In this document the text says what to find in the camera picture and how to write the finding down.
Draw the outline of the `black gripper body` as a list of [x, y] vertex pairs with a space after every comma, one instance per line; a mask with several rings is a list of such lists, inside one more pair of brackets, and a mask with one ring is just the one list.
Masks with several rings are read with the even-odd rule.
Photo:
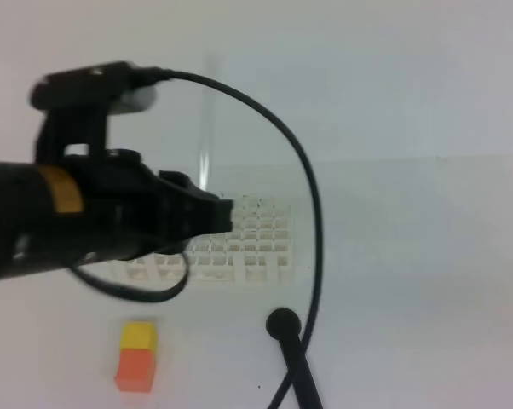
[[56, 108], [45, 113], [35, 162], [58, 176], [68, 193], [55, 197], [61, 212], [82, 219], [84, 240], [113, 259], [177, 254], [188, 239], [175, 222], [174, 199], [188, 186], [178, 172], [153, 173], [136, 151], [107, 147], [106, 107]]

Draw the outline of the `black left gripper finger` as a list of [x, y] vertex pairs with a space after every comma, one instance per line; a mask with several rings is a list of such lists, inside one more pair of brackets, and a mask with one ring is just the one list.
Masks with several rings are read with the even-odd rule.
[[196, 187], [184, 173], [160, 170], [159, 231], [165, 239], [191, 239], [233, 229], [231, 199]]

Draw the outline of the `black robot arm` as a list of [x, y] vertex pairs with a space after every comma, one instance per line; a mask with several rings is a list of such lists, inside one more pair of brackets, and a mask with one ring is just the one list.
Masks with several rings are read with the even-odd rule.
[[35, 159], [0, 162], [0, 279], [154, 252], [232, 229], [233, 202], [107, 149], [104, 107], [46, 114]]

